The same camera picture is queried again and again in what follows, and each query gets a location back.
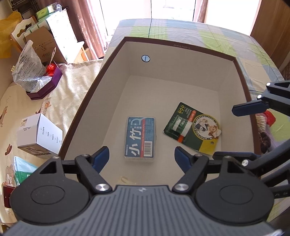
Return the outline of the pink curtain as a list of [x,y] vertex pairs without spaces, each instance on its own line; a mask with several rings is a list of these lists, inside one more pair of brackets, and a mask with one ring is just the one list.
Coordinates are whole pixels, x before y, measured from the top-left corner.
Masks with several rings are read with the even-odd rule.
[[81,36],[94,59],[103,58],[109,45],[101,1],[60,1],[67,8],[70,23]]

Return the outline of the cream plastic hair comb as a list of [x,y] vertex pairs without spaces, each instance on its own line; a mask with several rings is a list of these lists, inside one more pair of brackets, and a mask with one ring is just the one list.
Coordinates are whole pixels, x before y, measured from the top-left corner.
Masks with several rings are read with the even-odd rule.
[[136,183],[130,181],[127,177],[121,176],[118,182],[119,185],[136,185]]

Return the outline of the dark purple scrunchie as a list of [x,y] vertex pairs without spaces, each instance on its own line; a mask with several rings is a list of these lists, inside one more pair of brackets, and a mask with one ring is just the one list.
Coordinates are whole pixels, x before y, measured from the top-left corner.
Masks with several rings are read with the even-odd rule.
[[259,133],[260,150],[263,154],[267,153],[271,148],[271,139],[266,132]]

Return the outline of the yellow plastic bag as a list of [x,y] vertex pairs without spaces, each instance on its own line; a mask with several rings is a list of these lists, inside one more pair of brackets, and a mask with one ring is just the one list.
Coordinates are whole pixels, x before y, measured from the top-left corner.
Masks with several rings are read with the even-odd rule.
[[0,58],[11,57],[12,43],[9,37],[22,19],[21,14],[14,11],[7,18],[0,20]]

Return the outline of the green tea box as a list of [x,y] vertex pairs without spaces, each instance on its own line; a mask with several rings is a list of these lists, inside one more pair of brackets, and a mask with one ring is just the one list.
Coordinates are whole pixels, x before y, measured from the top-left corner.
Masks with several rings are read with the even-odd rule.
[[36,17],[38,20],[42,19],[43,17],[46,17],[48,15],[50,15],[51,13],[54,13],[56,11],[61,10],[62,7],[58,2],[52,3],[48,6],[46,6],[45,8],[41,9],[40,11],[38,11],[36,13]]

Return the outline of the red small packet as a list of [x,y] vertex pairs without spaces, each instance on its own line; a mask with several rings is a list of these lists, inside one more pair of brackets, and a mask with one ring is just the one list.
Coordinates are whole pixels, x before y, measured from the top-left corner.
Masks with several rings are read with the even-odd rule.
[[267,125],[269,125],[269,127],[271,127],[275,122],[276,122],[276,118],[274,117],[274,115],[272,114],[272,112],[266,110],[264,112],[264,115],[266,116],[266,123]]

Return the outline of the green product card pack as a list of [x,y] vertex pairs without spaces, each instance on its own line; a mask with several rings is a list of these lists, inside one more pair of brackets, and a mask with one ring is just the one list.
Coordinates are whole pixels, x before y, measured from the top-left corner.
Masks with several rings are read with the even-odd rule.
[[198,152],[213,155],[222,131],[218,121],[182,102],[164,129],[164,134]]

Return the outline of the green white packet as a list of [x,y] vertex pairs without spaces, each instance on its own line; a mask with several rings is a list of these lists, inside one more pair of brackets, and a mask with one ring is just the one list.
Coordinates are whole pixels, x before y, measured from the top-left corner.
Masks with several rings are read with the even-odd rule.
[[24,159],[15,156],[14,157],[14,169],[15,169],[15,181],[19,186],[24,180],[26,180],[38,167],[25,161]]

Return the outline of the wooden wardrobe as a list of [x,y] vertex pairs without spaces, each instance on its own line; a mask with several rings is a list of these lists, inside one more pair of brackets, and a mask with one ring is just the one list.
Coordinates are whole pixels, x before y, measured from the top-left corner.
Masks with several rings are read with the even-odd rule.
[[260,1],[251,36],[281,71],[289,63],[289,6],[284,1]]

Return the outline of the purple octagonal box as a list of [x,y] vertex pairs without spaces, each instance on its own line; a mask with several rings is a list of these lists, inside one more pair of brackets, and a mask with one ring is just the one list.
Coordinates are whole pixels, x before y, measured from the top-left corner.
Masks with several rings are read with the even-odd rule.
[[26,95],[31,100],[43,99],[45,96],[47,96],[51,91],[53,91],[57,87],[57,84],[59,83],[59,80],[61,79],[61,77],[62,77],[62,72],[57,67],[55,69],[54,75],[52,76],[52,79],[50,80],[50,82],[48,82],[38,92],[26,92]]

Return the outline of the blue floss pick box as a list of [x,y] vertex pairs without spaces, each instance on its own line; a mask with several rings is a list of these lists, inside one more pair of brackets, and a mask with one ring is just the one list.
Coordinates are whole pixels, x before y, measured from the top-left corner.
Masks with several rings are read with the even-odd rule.
[[155,157],[156,121],[154,117],[128,117],[124,157],[153,161]]

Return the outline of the red ornament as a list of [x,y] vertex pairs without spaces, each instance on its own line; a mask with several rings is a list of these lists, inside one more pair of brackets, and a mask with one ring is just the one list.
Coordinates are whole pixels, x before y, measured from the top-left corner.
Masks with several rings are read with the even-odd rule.
[[57,65],[55,63],[50,63],[46,67],[46,75],[52,77],[55,73],[56,68],[57,68]]

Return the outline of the checked plaid tablecloth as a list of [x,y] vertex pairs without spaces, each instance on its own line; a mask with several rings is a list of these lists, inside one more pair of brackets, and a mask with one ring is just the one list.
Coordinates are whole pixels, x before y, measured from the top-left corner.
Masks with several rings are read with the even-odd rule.
[[[234,56],[242,68],[251,100],[265,91],[267,83],[283,80],[278,68],[254,38],[232,30],[176,20],[123,20],[112,36],[105,58],[125,37],[177,42]],[[181,143],[179,146],[188,151],[198,152]]]

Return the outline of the dark brown cardboard box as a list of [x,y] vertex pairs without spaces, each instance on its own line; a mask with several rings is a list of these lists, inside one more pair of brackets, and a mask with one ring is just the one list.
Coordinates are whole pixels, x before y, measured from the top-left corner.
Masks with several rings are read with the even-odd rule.
[[[101,176],[110,184],[122,177],[136,185],[174,185],[183,175],[174,159],[179,143],[163,131],[179,103],[217,119],[219,151],[260,154],[254,115],[236,117],[232,107],[251,100],[238,60],[177,42],[125,37],[107,55],[63,141],[60,157],[72,160],[107,146],[110,159]],[[153,117],[153,160],[124,156],[128,117]]]

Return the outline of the cotton swab zip bag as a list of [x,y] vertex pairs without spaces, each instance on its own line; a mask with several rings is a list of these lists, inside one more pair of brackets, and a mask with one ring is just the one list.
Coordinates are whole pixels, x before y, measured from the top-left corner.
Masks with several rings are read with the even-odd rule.
[[267,125],[267,117],[264,113],[255,114],[259,133],[265,132],[269,134],[269,126]]

